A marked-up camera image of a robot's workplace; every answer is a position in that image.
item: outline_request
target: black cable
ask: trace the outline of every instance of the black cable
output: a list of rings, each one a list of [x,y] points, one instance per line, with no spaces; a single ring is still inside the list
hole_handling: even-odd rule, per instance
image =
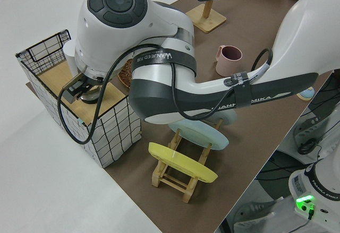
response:
[[[326,102],[328,102],[328,101],[330,101],[330,100],[332,100],[332,99],[337,99],[338,97],[335,98],[335,96],[337,96],[337,95],[339,95],[339,94],[340,94],[340,92],[338,92],[337,94],[331,96],[329,99],[323,100],[323,101],[321,101],[321,102],[317,102],[317,103],[310,102],[310,103],[311,103],[312,105],[319,105],[319,104],[321,104],[321,103],[326,103]]]
[[[317,108],[321,107],[321,106],[322,106],[324,103],[326,103],[327,101],[328,101],[328,100],[324,101],[322,104],[318,105],[317,107],[314,107],[314,108],[313,108],[312,110],[310,110],[308,113],[305,113],[305,114],[303,114],[303,115],[300,115],[300,117],[310,114],[311,112],[313,112],[313,111],[316,110]]]
[[[260,52],[260,54],[255,59],[255,61],[253,63],[253,66],[251,67],[250,71],[254,71],[255,70],[256,65],[258,64],[259,60],[261,59],[263,54],[265,54],[266,52],[268,52],[267,64],[271,65],[271,61],[273,60],[273,50],[271,48],[265,48],[265,49],[262,50],[262,52]]]
[[[322,146],[319,145],[319,144],[316,145],[316,146],[320,147],[320,149],[319,149],[319,151],[318,151],[318,154],[317,154],[317,161],[316,161],[316,162],[318,162],[319,160],[321,160],[321,159],[319,159],[319,156],[320,156],[320,152],[321,152]]]
[[[291,166],[291,167],[281,167],[281,168],[273,168],[273,169],[262,170],[262,171],[259,172],[259,174],[264,174],[264,173],[268,173],[268,172],[279,171],[279,170],[288,169],[288,168],[301,168],[301,169],[305,169],[306,167],[307,167],[307,165]]]
[[[327,91],[337,91],[340,89],[340,86],[338,86],[337,88],[333,88],[333,89],[329,89],[329,90],[321,90],[319,92],[327,92]]]
[[[301,225],[301,226],[297,227],[296,229],[293,229],[293,230],[289,231],[288,233],[293,233],[293,232],[301,229],[302,227],[306,226],[309,222],[310,222],[310,220],[308,220],[304,225]]]
[[[92,139],[92,136],[95,132],[95,128],[96,128],[96,124],[97,124],[97,120],[98,120],[98,115],[99,115],[99,110],[100,110],[100,106],[101,106],[101,102],[103,101],[104,98],[104,92],[105,92],[105,88],[106,85],[109,83],[110,81],[110,77],[113,73],[113,71],[115,70],[116,66],[122,61],[122,59],[124,59],[127,55],[129,55],[130,53],[133,53],[136,50],[139,49],[143,49],[143,48],[148,48],[148,47],[153,47],[153,48],[161,48],[161,46],[159,45],[155,45],[155,44],[144,44],[144,45],[138,45],[138,46],[134,46],[132,48],[130,48],[129,50],[125,51],[121,56],[118,57],[118,59],[113,63],[113,65],[111,66],[111,68],[109,69],[109,71],[107,72],[107,75],[103,81],[103,84],[101,85],[101,91],[98,97],[98,102],[97,102],[97,107],[96,107],[96,111],[95,114],[93,116],[93,121],[92,121],[92,126],[91,126],[91,130],[89,132],[88,137],[84,140],[81,141],[79,139],[77,139],[70,131],[70,129],[68,128],[65,119],[63,117],[63,113],[61,110],[61,99],[64,93],[64,89],[62,89],[59,93],[58,99],[57,99],[57,108],[58,108],[58,113],[59,113],[59,118],[67,132],[67,134],[78,144],[87,144],[88,142],[90,142],[90,140]]]
[[[326,132],[324,132],[324,134],[323,135],[321,135],[319,138],[318,138],[318,140],[321,140],[322,138],[323,138],[323,136],[324,135],[326,135],[329,131],[331,131],[332,130],[332,128],[334,128],[336,125],[338,125],[338,123],[340,123],[340,120],[339,121],[337,121],[337,123],[336,124],[334,124],[329,130],[327,130]]]
[[[297,148],[297,152],[301,155],[309,154],[314,150],[319,142],[319,139],[308,139]]]
[[[255,62],[253,64],[253,67],[256,67],[257,65],[257,62],[259,61],[259,59],[263,56],[264,53],[268,52],[269,55],[268,55],[268,59],[267,59],[267,64],[270,66],[271,65],[271,62],[273,60],[273,50],[271,48],[265,48],[264,50],[262,50],[262,52],[260,52],[260,54],[257,56],[257,58],[255,59]],[[171,81],[171,88],[172,88],[172,97],[173,97],[173,101],[174,101],[174,104],[175,104],[175,107],[176,107],[176,110],[178,111],[178,113],[183,116],[184,118],[186,119],[189,119],[189,120],[204,120],[208,117],[210,117],[211,115],[213,115],[218,107],[221,105],[221,103],[223,102],[223,100],[228,97],[231,92],[234,91],[234,87],[237,85],[234,85],[232,87],[230,87],[229,90],[227,90],[224,95],[221,97],[220,101],[217,103],[217,105],[209,112],[207,112],[206,114],[198,114],[196,116],[190,116],[190,115],[187,115],[178,105],[177,103],[177,95],[176,95],[176,67],[175,67],[175,64],[174,63],[170,63],[171,65],[171,70],[172,70],[172,81]]]
[[[218,109],[218,107],[220,106],[220,104],[222,103],[222,101],[232,92],[234,91],[234,88],[231,87],[229,90],[227,90],[224,95],[222,96],[222,98],[220,99],[220,101],[217,103],[217,105],[209,112],[207,112],[204,115],[196,115],[196,116],[191,116],[191,115],[187,115],[178,105],[177,103],[177,95],[176,95],[176,67],[174,63],[170,63],[171,65],[171,70],[172,70],[172,81],[171,81],[171,88],[172,88],[172,98],[175,104],[175,107],[177,109],[177,111],[180,113],[181,116],[183,116],[186,119],[189,120],[204,120],[208,117],[210,117],[211,115],[213,115],[216,110]]]
[[[258,180],[258,181],[276,181],[276,180],[287,179],[287,178],[290,178],[290,176],[278,177],[278,178],[273,178],[273,179],[259,179],[259,178],[255,178],[255,180]]]
[[[276,167],[278,167],[279,169],[282,169],[282,170],[284,170],[284,171],[287,171],[287,172],[289,172],[289,173],[292,173],[291,171],[289,171],[289,170],[287,170],[287,169],[285,169],[285,168],[279,166],[278,164],[276,164],[276,163],[273,162],[272,160],[270,160],[269,162],[273,163],[273,164],[274,164]]]

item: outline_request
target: table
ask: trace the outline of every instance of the table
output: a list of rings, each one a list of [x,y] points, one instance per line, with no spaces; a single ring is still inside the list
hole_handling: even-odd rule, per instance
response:
[[[221,78],[214,70],[219,45],[240,48],[245,70],[249,71],[257,55],[273,45],[283,17],[296,1],[214,2],[212,8],[226,16],[227,21],[209,34],[195,29],[197,82]],[[179,0],[173,5],[187,12],[198,4],[196,0]],[[316,90],[328,75],[319,77]],[[157,160],[148,153],[148,142],[167,145],[173,136],[167,125],[143,123],[143,138],[106,171],[162,232],[214,232],[307,105],[308,102],[292,96],[237,109],[237,121],[221,128],[229,146],[223,151],[211,151],[206,162],[218,178],[212,184],[198,183],[189,204],[182,202],[181,192],[162,184],[159,188],[151,185]],[[178,151],[198,158],[201,150],[186,142]]]

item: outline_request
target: wicker basket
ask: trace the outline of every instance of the wicker basket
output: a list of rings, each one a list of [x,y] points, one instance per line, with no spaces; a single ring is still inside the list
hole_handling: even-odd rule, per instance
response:
[[[123,83],[123,85],[130,88],[132,79],[132,59],[127,60],[124,67],[118,74],[118,79]]]

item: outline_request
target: wooden mug holder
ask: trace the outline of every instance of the wooden mug holder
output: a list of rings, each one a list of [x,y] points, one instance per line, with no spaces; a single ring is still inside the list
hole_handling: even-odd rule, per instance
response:
[[[213,1],[206,1],[205,4],[201,4],[186,12],[186,15],[190,17],[193,24],[204,33],[211,32],[227,20],[226,17],[213,10],[212,6]]]

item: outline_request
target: white storage box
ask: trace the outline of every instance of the white storage box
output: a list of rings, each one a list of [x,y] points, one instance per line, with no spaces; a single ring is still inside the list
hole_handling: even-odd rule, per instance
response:
[[[16,54],[36,95],[61,127],[57,95],[62,86],[72,78],[62,51],[68,40],[70,34],[64,30]],[[95,107],[96,104],[90,105],[82,101],[75,101],[73,104],[66,100],[62,102],[65,122],[79,140],[85,140],[89,134]],[[83,146],[85,151],[101,167],[107,167],[139,139],[140,118],[129,105],[128,97],[109,83],[92,140]]]

